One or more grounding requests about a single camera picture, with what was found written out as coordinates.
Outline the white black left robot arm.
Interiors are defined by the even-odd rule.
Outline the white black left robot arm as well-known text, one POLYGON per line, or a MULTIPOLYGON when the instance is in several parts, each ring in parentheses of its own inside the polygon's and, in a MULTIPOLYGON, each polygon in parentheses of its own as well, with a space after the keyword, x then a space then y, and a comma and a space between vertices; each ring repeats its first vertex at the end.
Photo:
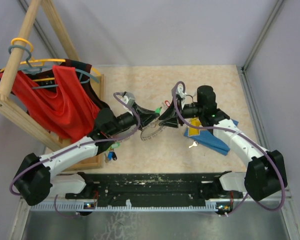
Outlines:
POLYGON ((41 203, 52 191, 56 195, 91 197, 94 186, 81 174, 62 175, 62 171, 102 154, 115 142, 130 137, 160 116, 154 110, 142 108, 136 103, 124 106, 127 111, 119 116, 115 116, 110 108, 103 108, 94 121, 92 131, 77 142, 49 154, 28 154, 10 183, 10 192, 23 197, 29 206, 41 203))

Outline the green key tag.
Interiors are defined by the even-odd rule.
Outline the green key tag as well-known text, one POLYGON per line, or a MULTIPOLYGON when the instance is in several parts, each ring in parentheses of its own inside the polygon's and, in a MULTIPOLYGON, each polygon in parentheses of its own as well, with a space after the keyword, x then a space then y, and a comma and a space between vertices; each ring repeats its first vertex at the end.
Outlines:
POLYGON ((159 114, 161 112, 161 109, 162 107, 158 107, 156 110, 155 110, 155 113, 159 114))

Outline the steel key ring disc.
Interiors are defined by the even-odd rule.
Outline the steel key ring disc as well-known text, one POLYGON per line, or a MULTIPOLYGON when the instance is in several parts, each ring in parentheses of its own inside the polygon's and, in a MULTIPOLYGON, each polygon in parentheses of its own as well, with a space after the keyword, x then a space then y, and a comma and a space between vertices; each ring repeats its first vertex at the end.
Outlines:
POLYGON ((165 129, 165 126, 161 125, 161 122, 161 120, 156 120, 145 126, 140 133, 140 139, 147 141, 160 134, 165 129))

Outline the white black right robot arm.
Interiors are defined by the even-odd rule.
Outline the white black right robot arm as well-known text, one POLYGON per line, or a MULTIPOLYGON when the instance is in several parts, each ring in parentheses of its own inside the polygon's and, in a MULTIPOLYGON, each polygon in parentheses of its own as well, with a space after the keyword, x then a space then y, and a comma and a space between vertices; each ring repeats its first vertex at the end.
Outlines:
POLYGON ((246 172, 228 172, 213 185, 213 192, 225 198, 231 191, 246 192, 259 202, 288 186, 284 157, 269 151, 247 137, 233 120, 217 106, 216 94, 209 85, 199 86, 196 101, 186 104, 185 84, 178 82, 171 90, 172 101, 160 116, 160 125, 178 128, 186 124, 196 130, 208 130, 225 143, 246 166, 246 172))

